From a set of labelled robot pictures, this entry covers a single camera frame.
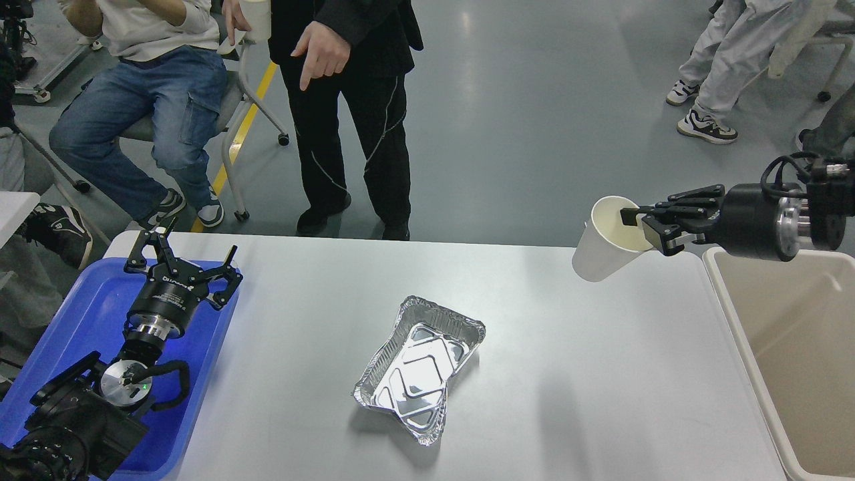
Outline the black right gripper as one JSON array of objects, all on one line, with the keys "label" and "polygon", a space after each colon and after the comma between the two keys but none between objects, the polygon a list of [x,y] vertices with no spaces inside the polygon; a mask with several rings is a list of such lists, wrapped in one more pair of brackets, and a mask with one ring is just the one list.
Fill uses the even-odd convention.
[{"label": "black right gripper", "polygon": [[[622,224],[641,227],[645,240],[666,257],[686,244],[717,245],[739,258],[790,261],[802,246],[800,217],[805,198],[766,194],[758,184],[705,186],[668,197],[669,206],[645,205],[621,210]],[[706,209],[714,209],[709,215]],[[703,234],[688,220],[711,223]]]}]

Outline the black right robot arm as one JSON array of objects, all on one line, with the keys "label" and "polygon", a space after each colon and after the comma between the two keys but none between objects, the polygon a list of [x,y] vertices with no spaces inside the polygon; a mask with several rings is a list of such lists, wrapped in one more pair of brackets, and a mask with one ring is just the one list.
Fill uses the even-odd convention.
[{"label": "black right robot arm", "polygon": [[853,217],[853,161],[813,152],[779,156],[758,183],[714,184],[620,211],[665,256],[687,243],[738,258],[791,261],[801,249],[834,251]]}]

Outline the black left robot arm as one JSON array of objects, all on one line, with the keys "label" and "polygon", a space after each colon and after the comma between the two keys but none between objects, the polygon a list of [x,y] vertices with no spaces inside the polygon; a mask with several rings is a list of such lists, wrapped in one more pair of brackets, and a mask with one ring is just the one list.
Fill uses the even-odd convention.
[{"label": "black left robot arm", "polygon": [[2,401],[3,480],[156,480],[198,414],[237,301],[237,247],[184,260],[143,231],[95,262]]}]

